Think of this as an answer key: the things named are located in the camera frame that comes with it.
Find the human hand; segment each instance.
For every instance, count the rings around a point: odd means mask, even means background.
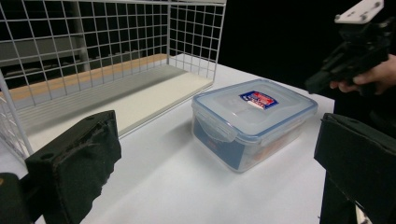
[[[392,86],[396,86],[396,56],[390,54],[389,59],[369,71],[355,76],[354,85],[348,85],[345,80],[331,81],[330,88],[338,88],[342,92],[359,91],[360,86],[374,82],[375,94],[380,95]]]

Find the white wire grid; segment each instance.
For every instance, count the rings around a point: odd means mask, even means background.
[[[170,64],[215,78],[225,3],[0,1],[0,135],[32,153],[18,110]]]

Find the wire mesh cage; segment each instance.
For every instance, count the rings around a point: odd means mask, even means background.
[[[0,137],[25,159],[115,110],[120,136],[213,83],[226,0],[0,1]]]

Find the white shelf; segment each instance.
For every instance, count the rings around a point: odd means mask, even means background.
[[[107,110],[116,111],[119,136],[122,137],[212,83],[212,78],[162,65],[135,76],[26,107],[18,113],[32,149],[37,151],[81,119]]]

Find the container lid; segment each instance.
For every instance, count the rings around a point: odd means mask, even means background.
[[[193,102],[239,132],[261,136],[318,104],[267,79],[197,94]]]

